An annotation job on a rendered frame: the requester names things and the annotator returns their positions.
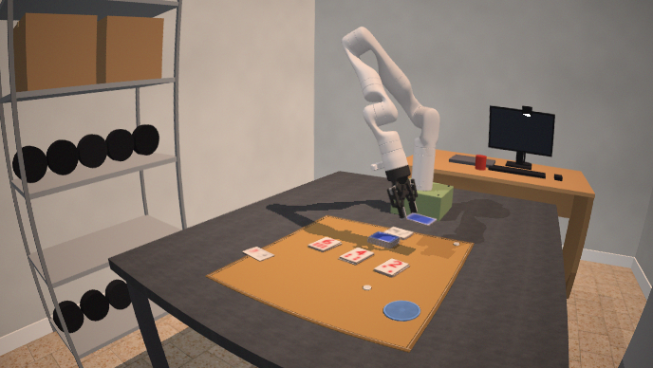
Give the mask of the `white card with red markings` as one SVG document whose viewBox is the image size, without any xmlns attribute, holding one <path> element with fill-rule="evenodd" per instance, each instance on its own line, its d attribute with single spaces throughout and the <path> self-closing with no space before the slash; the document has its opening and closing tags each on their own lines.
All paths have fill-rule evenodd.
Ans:
<svg viewBox="0 0 653 368">
<path fill-rule="evenodd" d="M 324 251 L 324 250 L 326 250 L 328 248 L 332 248 L 332 247 L 334 247 L 334 246 L 336 246 L 336 245 L 338 245 L 340 243 L 342 243 L 342 242 L 338 241 L 338 240 L 328 238 L 328 237 L 325 237 L 325 238 L 322 238 L 322 239 L 320 239 L 320 240 L 318 240 L 316 242 L 313 242 L 313 243 L 309 244 L 308 246 Z"/>
</svg>

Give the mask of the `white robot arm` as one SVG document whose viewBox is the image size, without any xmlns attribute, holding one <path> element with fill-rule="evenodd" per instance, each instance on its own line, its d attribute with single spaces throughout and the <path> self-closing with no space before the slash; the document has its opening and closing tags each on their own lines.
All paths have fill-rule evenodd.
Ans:
<svg viewBox="0 0 653 368">
<path fill-rule="evenodd" d="M 368 29 L 360 27 L 353 30 L 342 39 L 342 45 L 358 76 L 364 98 L 370 102 L 378 102 L 368 105 L 363 112 L 364 120 L 373 132 L 382 154 L 382 162 L 371 164 L 371 170 L 384 168 L 389 171 L 408 165 L 398 132 L 382 131 L 379 128 L 398 118 L 397 108 L 386 95 L 384 85 L 413 124 L 422 129 L 420 137 L 414 140 L 411 179 L 415 179 L 418 191 L 431 191 L 439 131 L 438 111 L 423 107 L 416 100 L 407 77 Z M 360 59 L 360 55 L 370 49 L 376 55 L 379 74 Z"/>
</svg>

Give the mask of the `blue round disc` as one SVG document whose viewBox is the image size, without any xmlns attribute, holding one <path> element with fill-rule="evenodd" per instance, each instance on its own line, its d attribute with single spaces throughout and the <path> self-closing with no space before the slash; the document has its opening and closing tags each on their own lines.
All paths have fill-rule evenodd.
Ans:
<svg viewBox="0 0 653 368">
<path fill-rule="evenodd" d="M 420 314 L 420 307 L 408 301 L 395 301 L 383 309 L 384 315 L 394 321 L 406 322 L 414 320 Z"/>
</svg>

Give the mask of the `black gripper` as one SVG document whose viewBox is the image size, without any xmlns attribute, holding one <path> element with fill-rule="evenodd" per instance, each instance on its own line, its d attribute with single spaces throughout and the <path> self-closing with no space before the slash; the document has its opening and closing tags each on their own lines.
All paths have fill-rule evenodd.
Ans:
<svg viewBox="0 0 653 368">
<path fill-rule="evenodd" d="M 387 180 L 392 182 L 392 188 L 388 188 L 387 193 L 392 208 L 398 209 L 400 219 L 401 220 L 407 219 L 407 215 L 404 207 L 405 197 L 409 202 L 408 204 L 409 204 L 410 212 L 417 213 L 418 210 L 417 210 L 415 200 L 416 197 L 418 197 L 418 193 L 417 193 L 415 179 L 408 178 L 408 176 L 411 175 L 409 166 L 405 165 L 400 168 L 385 171 L 385 173 L 386 173 Z M 396 199 L 396 203 L 394 202 L 393 199 Z"/>
</svg>

